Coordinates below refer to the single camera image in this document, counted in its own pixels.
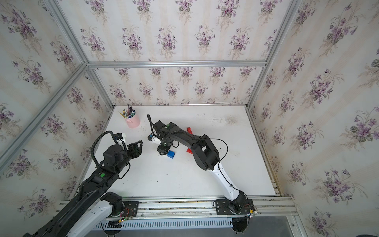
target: blue block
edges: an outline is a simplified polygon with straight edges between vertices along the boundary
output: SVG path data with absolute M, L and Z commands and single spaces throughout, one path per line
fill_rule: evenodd
M 174 157 L 174 155 L 175 155 L 175 152 L 173 151 L 168 151 L 167 153 L 167 156 L 170 157 L 171 159 Z

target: tabletop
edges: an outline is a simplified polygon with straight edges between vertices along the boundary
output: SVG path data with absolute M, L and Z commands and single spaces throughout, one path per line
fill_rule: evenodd
M 126 133 L 126 144 L 143 141 L 142 154 L 130 161 L 131 168 L 123 179 L 117 180 L 108 191 L 123 197 L 198 197 L 223 196 L 224 189 L 209 171 L 204 171 L 195 162 L 187 147 L 180 144 L 171 147 L 175 152 L 173 159 L 160 155 L 157 144 L 148 141 L 150 124 L 161 120 L 164 124 L 175 123 L 183 130 L 192 129 L 194 135 L 208 135 L 210 138 L 224 140 L 229 147 L 222 160 L 225 171 L 237 188 L 247 195 L 275 195 L 262 154 L 259 150 L 244 106 L 133 106 L 141 123 L 137 128 L 127 126 L 118 113 L 125 109 L 116 106 L 106 130 L 113 133 Z M 222 141 L 212 140 L 222 158 L 226 146 Z M 105 135 L 98 144 L 95 157 L 100 162 L 103 153 L 114 142 Z M 120 177 L 128 167 L 121 171 Z M 85 174 L 87 179 L 95 170 L 91 161 Z

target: wall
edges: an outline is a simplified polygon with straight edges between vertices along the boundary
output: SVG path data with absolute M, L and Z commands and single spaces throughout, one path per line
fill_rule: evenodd
M 253 104 L 309 236 L 379 235 L 379 3 L 305 0 Z
M 0 2 L 0 154 L 78 66 L 42 0 Z
M 1 154 L 79 62 L 42 0 L 2 0 L 0 15 Z M 83 76 L 1 173 L 1 236 L 34 233 L 69 198 L 108 114 Z
M 108 114 L 81 77 L 0 176 L 2 236 L 34 233 L 53 217 L 57 202 L 69 199 Z
M 289 3 L 282 0 L 59 2 L 90 61 L 264 60 Z M 97 71 L 117 105 L 245 104 L 259 72 L 260 68 L 255 67 Z

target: pen holder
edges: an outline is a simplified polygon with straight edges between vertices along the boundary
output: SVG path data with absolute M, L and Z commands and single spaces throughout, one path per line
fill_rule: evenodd
M 135 114 L 131 118 L 124 118 L 124 119 L 125 119 L 126 124 L 128 124 L 128 127 L 131 129 L 138 127 L 140 124 L 139 117 L 137 114 Z

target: metal bar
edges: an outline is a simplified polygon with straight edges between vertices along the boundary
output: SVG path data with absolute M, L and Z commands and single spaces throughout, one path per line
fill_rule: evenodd
M 75 37 L 73 30 L 70 27 L 69 22 L 67 21 L 60 5 L 57 0 L 45 0 L 47 7 L 50 12 L 53 14 L 55 22 L 58 24 L 58 27 L 61 29 L 62 34 L 68 40 L 71 45 L 74 53 L 77 55 L 81 63 L 87 63 L 89 60 L 80 46 L 79 41 Z
M 283 22 L 279 28 L 279 31 L 276 35 L 276 38 L 268 54 L 267 65 L 265 66 L 261 74 L 259 75 L 259 78 L 256 82 L 256 86 L 253 88 L 253 91 L 251 92 L 250 98 L 247 102 L 248 108 L 251 108 L 252 103 L 254 102 L 255 98 L 258 96 L 258 92 L 263 85 L 264 79 L 268 71 L 271 69 L 271 66 L 275 60 L 275 57 L 280 50 L 280 46 L 282 45 L 284 41 L 287 31 L 290 29 L 291 23 L 297 14 L 297 10 L 299 9 L 299 5 L 301 2 L 302 0 L 292 0 L 291 4 L 288 6 L 287 13 L 283 19 Z
M 266 66 L 265 60 L 209 60 L 209 61 L 119 61 L 89 62 L 89 68 L 120 67 L 246 67 Z
M 25 127 L 20 135 L 8 146 L 4 153 L 0 157 L 0 173 L 8 167 L 13 161 L 18 151 L 23 148 L 32 136 L 38 131 L 42 123 L 46 118 L 51 115 L 59 102 L 66 96 L 67 91 L 79 80 L 81 75 L 86 71 L 88 66 L 82 63 L 69 79 L 60 87 L 57 93 L 48 101 L 43 108 L 36 114 L 31 122 Z
M 295 219 L 295 216 L 287 216 L 288 224 L 290 225 L 293 237 L 304 237 Z
M 89 80 L 92 82 L 92 85 L 95 87 L 96 91 L 100 94 L 100 97 L 103 99 L 105 106 L 109 110 L 113 109 L 113 103 L 111 98 L 109 97 L 108 92 L 105 89 L 105 86 L 103 82 L 101 81 L 100 77 L 96 72 L 94 72 L 94 69 L 88 69 L 87 74 L 89 76 Z

